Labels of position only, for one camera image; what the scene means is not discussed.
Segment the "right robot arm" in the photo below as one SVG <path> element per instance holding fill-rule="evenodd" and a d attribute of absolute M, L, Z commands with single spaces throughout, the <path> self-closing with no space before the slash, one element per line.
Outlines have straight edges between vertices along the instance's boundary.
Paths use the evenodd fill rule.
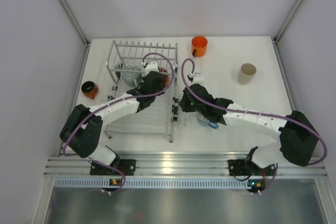
<path fill-rule="evenodd" d="M 183 90 L 179 106 L 183 112 L 197 112 L 212 123 L 243 127 L 272 138 L 274 142 L 254 146 L 248 153 L 245 167 L 250 174 L 256 175 L 277 163 L 290 162 L 301 167 L 313 164 L 311 158 L 318 134 L 299 111 L 290 115 L 254 111 L 229 99 L 214 98 L 200 84 Z"/>

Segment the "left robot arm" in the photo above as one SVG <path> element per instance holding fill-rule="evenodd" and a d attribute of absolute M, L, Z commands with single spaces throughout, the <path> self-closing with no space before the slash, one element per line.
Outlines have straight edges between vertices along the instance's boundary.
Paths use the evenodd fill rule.
<path fill-rule="evenodd" d="M 107 174 L 115 174 L 120 167 L 120 157 L 100 143 L 102 130 L 124 116 L 148 108 L 158 95 L 164 93 L 164 80 L 163 74 L 151 71 L 136 88 L 114 100 L 91 108 L 82 104 L 75 106 L 60 132 L 60 139 L 81 158 L 101 164 Z"/>

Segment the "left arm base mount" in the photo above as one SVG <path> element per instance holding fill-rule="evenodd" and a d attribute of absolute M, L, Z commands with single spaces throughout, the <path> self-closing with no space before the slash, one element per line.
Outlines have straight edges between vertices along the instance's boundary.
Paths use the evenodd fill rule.
<path fill-rule="evenodd" d="M 119 170 L 124 176 L 133 176 L 136 170 L 136 160 L 135 159 L 124 159 L 117 158 L 117 160 L 112 164 L 111 168 L 107 168 L 107 165 L 102 166 L 97 162 L 91 162 L 90 175 L 92 176 L 117 176 Z"/>

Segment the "red cup white inside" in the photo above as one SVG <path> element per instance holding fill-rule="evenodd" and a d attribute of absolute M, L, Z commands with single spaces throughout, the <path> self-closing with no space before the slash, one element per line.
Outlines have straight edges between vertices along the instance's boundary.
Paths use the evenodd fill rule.
<path fill-rule="evenodd" d="M 159 68 L 160 73 L 163 75 L 162 88 L 166 88 L 170 83 L 170 76 L 167 74 L 166 68 Z"/>

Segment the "grey-green ceramic mug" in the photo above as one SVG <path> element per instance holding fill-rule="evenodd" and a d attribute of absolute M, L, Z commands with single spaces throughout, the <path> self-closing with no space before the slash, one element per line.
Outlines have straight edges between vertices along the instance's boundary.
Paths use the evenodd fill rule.
<path fill-rule="evenodd" d="M 123 81 L 130 87 L 136 88 L 142 81 L 141 68 L 139 66 L 129 66 L 121 73 Z"/>

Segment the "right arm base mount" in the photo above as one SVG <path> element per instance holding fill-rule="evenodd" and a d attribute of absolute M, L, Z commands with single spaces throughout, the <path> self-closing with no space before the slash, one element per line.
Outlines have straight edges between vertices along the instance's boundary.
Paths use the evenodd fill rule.
<path fill-rule="evenodd" d="M 239 181 L 248 180 L 252 176 L 273 176 L 275 174 L 275 164 L 260 168 L 252 162 L 252 155 L 257 148 L 252 148 L 244 159 L 230 159 L 228 161 L 229 175 Z"/>

